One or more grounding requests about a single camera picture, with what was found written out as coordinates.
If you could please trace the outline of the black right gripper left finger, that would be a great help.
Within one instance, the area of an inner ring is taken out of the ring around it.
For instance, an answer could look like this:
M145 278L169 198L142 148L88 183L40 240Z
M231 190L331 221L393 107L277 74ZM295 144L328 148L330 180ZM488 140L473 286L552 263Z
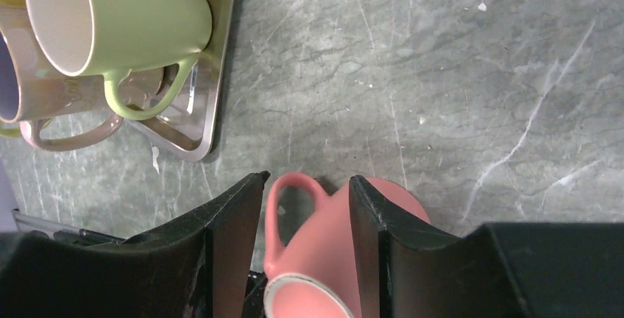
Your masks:
M3 317L262 317L251 261L270 174L120 244L79 247L18 231L1 212Z

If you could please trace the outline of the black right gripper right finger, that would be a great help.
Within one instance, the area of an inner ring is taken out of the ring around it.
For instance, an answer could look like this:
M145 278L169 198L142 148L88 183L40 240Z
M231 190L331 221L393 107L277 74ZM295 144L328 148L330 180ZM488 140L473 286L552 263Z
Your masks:
M623 224L487 222L451 235L349 181L364 317L621 317Z

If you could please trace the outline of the pink lidded cup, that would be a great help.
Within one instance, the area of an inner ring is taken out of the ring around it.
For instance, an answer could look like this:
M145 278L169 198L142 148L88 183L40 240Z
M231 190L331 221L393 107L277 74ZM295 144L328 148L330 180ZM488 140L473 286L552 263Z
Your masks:
M120 128L123 117L111 112L98 127L58 139L41 137L45 123L56 116L107 106L102 77L60 73L39 47L26 9L1 6L1 122L18 124L19 133L33 147L71 151L110 137Z

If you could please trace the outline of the light green mug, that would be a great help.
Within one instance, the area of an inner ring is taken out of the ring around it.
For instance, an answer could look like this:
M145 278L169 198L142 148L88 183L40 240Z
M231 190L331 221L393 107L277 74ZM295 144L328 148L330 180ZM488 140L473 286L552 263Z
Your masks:
M70 77L100 75L119 116L141 121L162 113L181 91L208 45L207 0L26 0L32 29L48 61ZM177 65L160 102L133 110L121 95L131 73Z

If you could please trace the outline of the lime green faceted mug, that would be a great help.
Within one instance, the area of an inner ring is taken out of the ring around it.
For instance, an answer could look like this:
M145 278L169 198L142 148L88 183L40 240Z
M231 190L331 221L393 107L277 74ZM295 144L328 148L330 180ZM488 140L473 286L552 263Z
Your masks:
M51 123L51 119L44 119L43 120L43 126L42 129L46 129L49 124ZM20 138L21 137L21 130L18 127L5 127L3 125L3 123L1 123L1 137L5 137L5 138Z

